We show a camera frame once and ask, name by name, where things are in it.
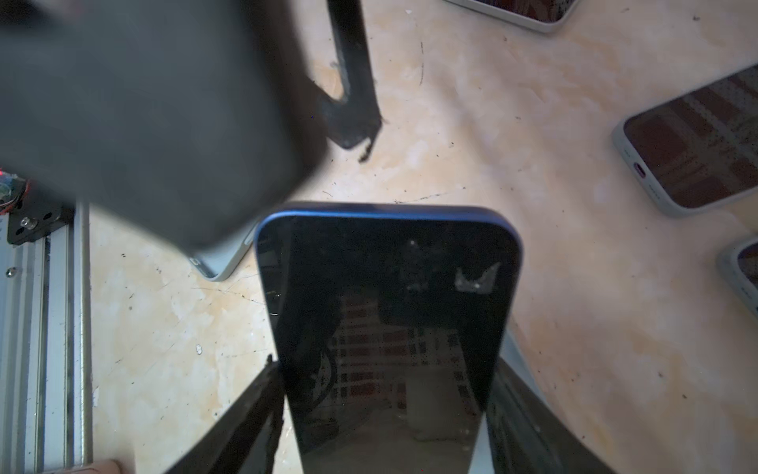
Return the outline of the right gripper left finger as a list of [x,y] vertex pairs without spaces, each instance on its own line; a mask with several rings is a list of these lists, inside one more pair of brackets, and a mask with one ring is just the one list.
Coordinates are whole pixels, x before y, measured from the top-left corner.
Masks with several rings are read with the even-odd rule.
[[171,473],[270,473],[280,443],[285,391],[280,364],[264,369]]

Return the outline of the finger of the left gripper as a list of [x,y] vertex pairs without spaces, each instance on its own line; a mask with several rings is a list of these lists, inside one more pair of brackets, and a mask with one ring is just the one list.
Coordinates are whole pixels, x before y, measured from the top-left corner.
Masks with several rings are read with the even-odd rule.
[[343,95],[318,91],[329,139],[340,148],[365,143],[360,163],[370,158],[383,120],[371,68],[368,41],[359,0],[327,2]]

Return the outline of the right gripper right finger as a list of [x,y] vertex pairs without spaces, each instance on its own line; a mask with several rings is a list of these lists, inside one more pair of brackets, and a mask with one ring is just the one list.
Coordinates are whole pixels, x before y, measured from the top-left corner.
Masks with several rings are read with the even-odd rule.
[[503,359],[495,364],[487,424],[497,473],[614,472]]

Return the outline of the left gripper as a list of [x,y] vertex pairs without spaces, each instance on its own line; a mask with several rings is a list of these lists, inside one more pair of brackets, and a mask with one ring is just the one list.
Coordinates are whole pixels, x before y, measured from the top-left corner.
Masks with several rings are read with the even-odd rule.
[[1,165],[191,252],[327,138],[285,1],[5,1]]

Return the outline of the black phone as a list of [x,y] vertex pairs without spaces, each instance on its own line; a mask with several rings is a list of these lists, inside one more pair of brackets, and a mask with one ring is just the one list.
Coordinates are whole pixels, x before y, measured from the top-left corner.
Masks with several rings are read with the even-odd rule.
[[757,236],[720,252],[717,268],[726,284],[757,318]]
[[448,3],[541,34],[560,30],[580,0],[448,0]]
[[622,120],[612,140],[660,211],[702,213],[757,191],[757,67]]
[[523,250],[481,207],[292,203],[254,240],[306,473],[467,473]]

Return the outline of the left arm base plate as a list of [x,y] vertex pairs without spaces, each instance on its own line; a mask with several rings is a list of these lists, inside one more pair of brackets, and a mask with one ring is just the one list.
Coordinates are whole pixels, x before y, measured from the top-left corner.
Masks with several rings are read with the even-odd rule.
[[75,206],[34,181],[2,170],[1,215],[7,217],[7,243],[21,246],[73,223]]

